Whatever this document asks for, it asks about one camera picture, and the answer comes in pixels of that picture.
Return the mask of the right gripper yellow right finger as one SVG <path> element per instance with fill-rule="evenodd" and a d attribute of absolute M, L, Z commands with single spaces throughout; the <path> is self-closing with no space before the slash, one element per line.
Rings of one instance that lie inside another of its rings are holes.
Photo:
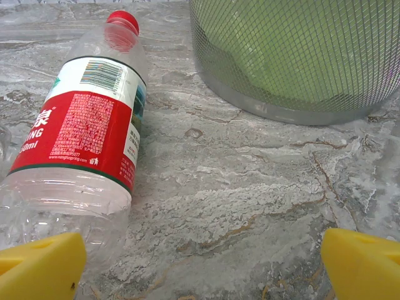
<path fill-rule="evenodd" d="M 338 299 L 399 299 L 397 241 L 331 228 L 321 257 Z"/>

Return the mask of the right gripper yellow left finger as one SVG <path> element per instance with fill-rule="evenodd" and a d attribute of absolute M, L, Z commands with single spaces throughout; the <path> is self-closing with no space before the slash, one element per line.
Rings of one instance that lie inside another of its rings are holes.
<path fill-rule="evenodd" d="M 1 251 L 1 299 L 74 299 L 86 265 L 76 232 Z"/>

